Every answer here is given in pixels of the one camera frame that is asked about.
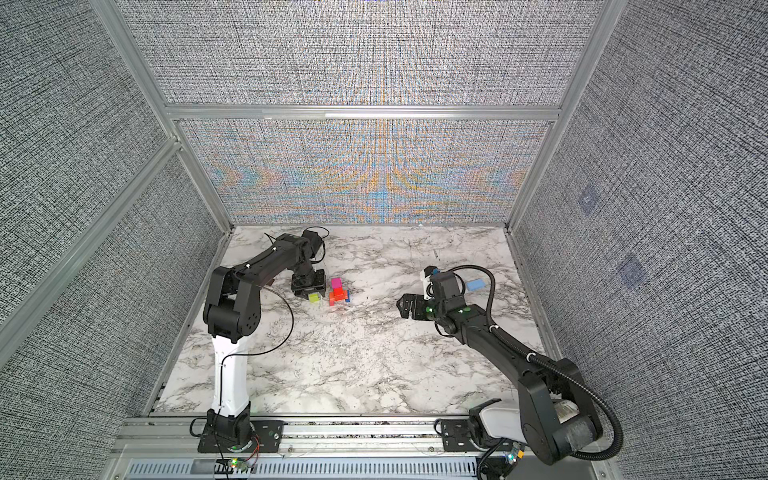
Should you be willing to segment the orange wood block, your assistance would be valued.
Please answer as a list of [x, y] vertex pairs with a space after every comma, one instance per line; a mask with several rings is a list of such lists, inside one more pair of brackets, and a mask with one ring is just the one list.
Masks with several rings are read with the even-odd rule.
[[328, 300], [330, 306], [334, 306], [339, 302], [349, 303], [349, 293], [346, 290], [341, 290], [340, 292], [333, 291], [329, 294]]

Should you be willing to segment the light blue wood block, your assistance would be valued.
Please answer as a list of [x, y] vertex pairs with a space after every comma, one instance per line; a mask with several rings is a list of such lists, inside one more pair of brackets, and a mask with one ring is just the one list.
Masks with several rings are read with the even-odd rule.
[[486, 287], [486, 283], [482, 279], [475, 279], [465, 283], [467, 292], [474, 292]]

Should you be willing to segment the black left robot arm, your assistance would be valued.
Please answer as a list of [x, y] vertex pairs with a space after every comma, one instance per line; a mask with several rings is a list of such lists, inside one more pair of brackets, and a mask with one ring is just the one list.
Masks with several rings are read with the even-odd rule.
[[212, 272], [203, 320], [212, 338], [216, 373], [199, 452], [241, 452], [254, 447], [247, 391], [247, 364], [252, 356], [248, 340], [261, 321], [261, 292], [269, 290], [279, 274], [290, 271], [295, 296], [307, 300], [324, 296], [325, 272], [314, 268], [315, 256], [323, 248], [324, 237], [312, 229], [300, 235], [286, 233], [255, 257]]

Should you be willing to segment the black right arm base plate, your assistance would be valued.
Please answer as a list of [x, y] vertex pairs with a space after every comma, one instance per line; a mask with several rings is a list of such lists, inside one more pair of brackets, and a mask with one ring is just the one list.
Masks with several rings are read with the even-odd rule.
[[476, 424], [469, 418], [441, 418], [436, 422], [435, 429], [446, 452], [466, 453], [488, 449], [476, 435]]

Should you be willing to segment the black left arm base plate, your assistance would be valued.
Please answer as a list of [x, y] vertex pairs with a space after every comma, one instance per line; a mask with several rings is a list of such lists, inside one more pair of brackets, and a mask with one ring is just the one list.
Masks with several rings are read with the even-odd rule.
[[249, 428], [241, 423], [215, 432], [211, 425], [206, 424], [199, 436], [197, 452], [236, 454], [258, 450], [260, 453], [277, 453], [284, 427], [283, 421], [264, 420], [251, 421]]

